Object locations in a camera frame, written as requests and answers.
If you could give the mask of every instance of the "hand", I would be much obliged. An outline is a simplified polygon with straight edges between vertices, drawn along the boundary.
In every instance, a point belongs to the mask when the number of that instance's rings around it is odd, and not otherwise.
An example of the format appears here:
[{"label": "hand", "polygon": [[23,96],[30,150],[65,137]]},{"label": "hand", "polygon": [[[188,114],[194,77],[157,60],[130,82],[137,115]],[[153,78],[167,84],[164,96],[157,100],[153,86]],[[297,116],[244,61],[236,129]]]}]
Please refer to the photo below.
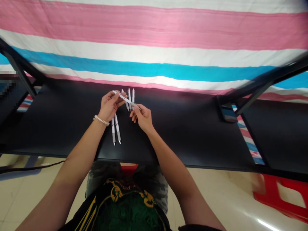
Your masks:
[{"label": "hand", "polygon": [[136,104],[140,107],[141,110],[138,108],[134,108],[134,110],[131,112],[129,117],[132,118],[132,121],[136,123],[138,119],[138,124],[141,127],[141,129],[147,134],[151,134],[153,131],[155,131],[153,124],[152,124],[152,115],[151,110],[147,109],[142,104]]},{"label": "hand", "polygon": [[[122,98],[119,98],[120,92],[117,92],[118,93],[115,94],[113,91],[110,91],[102,97],[98,117],[106,122],[109,122],[115,116],[116,110],[125,104],[125,101]],[[127,94],[125,92],[121,93],[121,95],[127,98]]]}]

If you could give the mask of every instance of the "shirt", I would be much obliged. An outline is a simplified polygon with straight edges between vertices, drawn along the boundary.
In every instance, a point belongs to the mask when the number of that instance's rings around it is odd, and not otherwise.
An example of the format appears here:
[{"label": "shirt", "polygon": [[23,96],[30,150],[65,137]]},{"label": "shirt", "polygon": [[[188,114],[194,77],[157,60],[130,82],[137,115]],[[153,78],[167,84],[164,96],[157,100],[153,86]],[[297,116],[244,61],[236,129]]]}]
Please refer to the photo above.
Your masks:
[{"label": "shirt", "polygon": [[[81,205],[73,219],[62,230],[73,231],[139,231],[171,230],[169,221],[152,195],[134,182],[108,179]],[[208,230],[207,226],[187,225],[181,231]]]}]

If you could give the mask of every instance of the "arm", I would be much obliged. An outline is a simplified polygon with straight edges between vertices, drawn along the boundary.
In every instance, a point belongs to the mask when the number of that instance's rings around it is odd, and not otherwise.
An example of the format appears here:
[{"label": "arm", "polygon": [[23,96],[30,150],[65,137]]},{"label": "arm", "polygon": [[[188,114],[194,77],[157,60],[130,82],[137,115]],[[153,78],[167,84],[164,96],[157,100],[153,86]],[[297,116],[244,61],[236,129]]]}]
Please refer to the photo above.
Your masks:
[{"label": "arm", "polygon": [[161,170],[179,200],[185,223],[187,225],[205,225],[225,231],[223,225],[204,200],[185,165],[155,131],[151,111],[141,104],[137,105],[141,108],[141,111],[132,111],[130,117],[135,123],[138,119],[139,126],[148,135]]},{"label": "arm", "polygon": [[[102,98],[98,117],[110,121],[124,104],[119,94],[111,91]],[[17,228],[19,230],[58,230],[67,219],[78,189],[95,158],[105,126],[93,121],[68,155],[46,195]]]}]

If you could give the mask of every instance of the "pen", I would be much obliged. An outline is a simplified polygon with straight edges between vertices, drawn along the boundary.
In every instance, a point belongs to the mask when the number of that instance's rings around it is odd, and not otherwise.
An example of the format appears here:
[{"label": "pen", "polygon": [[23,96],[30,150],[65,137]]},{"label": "pen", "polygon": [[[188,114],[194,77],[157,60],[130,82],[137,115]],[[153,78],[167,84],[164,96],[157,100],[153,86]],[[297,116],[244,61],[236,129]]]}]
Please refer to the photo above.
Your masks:
[{"label": "pen", "polygon": [[127,103],[127,102],[125,102],[125,105],[126,105],[127,110],[129,111],[129,108],[128,108],[128,103]]},{"label": "pen", "polygon": [[[128,89],[128,99],[129,99],[130,101],[132,101],[132,99],[131,99],[131,90],[130,90],[130,89]],[[129,111],[132,111],[132,106],[131,106],[131,104],[129,105]]]},{"label": "pen", "polygon": [[132,98],[132,102],[135,103],[135,89],[133,88],[133,98]]},{"label": "pen", "polygon": [[138,105],[136,105],[135,103],[133,103],[133,102],[130,101],[129,99],[125,98],[123,95],[120,94],[119,97],[122,98],[122,99],[124,99],[125,102],[127,102],[127,103],[130,104],[130,105],[132,105],[133,107],[137,107],[139,110],[141,110],[141,108],[140,108]]},{"label": "pen", "polygon": [[114,119],[112,118],[111,119],[111,130],[112,130],[112,142],[113,142],[113,145],[115,146],[116,145],[116,135],[115,135],[115,122],[114,122]]},{"label": "pen", "polygon": [[116,128],[116,133],[118,135],[118,141],[121,144],[121,136],[120,136],[120,129],[119,129],[119,124],[118,124],[118,117],[115,114],[115,128]]}]

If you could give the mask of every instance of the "left hand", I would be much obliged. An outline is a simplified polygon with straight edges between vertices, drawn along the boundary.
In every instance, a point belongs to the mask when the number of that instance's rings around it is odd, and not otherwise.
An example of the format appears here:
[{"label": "left hand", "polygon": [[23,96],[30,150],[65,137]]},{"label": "left hand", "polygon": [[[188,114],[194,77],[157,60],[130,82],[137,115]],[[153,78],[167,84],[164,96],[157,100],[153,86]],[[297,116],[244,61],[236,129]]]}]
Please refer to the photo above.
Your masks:
[{"label": "left hand", "polygon": [[117,109],[125,104],[125,101],[122,98],[119,98],[119,95],[122,94],[127,98],[127,94],[125,92],[117,92],[118,93],[115,94],[113,91],[110,91],[102,97],[100,112],[97,116],[106,122],[109,122],[115,116]]}]

